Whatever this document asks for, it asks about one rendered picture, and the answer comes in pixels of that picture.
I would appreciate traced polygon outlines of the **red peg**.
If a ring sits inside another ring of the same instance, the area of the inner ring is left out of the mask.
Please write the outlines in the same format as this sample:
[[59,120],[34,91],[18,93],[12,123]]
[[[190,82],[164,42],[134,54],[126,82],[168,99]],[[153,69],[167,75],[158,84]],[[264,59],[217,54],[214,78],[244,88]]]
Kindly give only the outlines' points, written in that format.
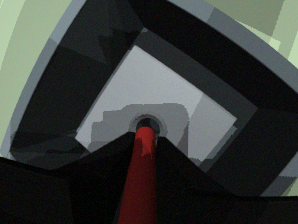
[[137,129],[118,224],[156,224],[156,133]]

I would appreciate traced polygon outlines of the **grey plate with hole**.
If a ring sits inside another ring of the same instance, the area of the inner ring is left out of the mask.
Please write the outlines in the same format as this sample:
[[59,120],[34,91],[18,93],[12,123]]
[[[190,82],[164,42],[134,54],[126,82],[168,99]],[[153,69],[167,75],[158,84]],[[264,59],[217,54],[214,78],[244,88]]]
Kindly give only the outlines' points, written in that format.
[[197,167],[217,147],[235,119],[217,101],[189,84],[156,57],[133,45],[94,104],[76,140],[90,153],[126,132],[150,127],[180,148]]

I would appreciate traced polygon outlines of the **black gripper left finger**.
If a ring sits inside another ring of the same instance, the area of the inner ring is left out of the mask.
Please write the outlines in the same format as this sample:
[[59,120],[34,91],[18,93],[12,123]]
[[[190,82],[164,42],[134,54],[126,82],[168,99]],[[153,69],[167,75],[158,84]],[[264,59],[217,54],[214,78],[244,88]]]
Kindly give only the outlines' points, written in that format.
[[37,224],[112,224],[136,133],[57,169],[0,157],[0,210]]

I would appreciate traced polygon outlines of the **dark grey open box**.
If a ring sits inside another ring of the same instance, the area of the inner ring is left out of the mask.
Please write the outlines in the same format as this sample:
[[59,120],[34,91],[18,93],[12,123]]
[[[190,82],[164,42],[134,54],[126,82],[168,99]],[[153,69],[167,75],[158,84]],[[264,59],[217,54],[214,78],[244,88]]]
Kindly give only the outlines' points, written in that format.
[[72,0],[37,57],[1,143],[57,169],[133,45],[222,105],[235,123],[198,168],[237,196],[282,196],[298,177],[298,68],[205,0]]

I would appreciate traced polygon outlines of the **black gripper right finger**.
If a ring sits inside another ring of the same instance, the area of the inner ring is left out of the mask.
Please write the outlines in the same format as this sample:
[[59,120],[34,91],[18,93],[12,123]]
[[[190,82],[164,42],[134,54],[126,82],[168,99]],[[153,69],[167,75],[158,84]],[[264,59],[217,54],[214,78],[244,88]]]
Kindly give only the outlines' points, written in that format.
[[157,224],[298,224],[298,196],[237,196],[158,136]]

